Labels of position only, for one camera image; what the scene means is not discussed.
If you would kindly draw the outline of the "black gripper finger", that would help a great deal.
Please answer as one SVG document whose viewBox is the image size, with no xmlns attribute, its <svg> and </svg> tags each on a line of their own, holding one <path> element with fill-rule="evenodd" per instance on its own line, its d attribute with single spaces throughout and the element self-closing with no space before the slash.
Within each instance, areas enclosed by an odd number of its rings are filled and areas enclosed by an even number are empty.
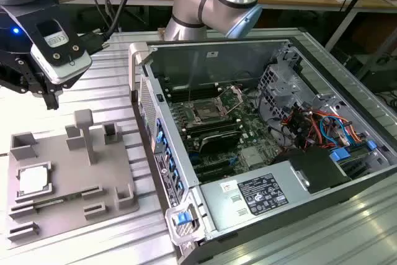
<svg viewBox="0 0 397 265">
<path fill-rule="evenodd" d="M 38 65 L 29 60 L 18 59 L 18 66 L 27 83 L 28 90 L 36 97 L 41 97 L 48 110 L 57 110 L 59 108 L 57 89 Z"/>
</svg>

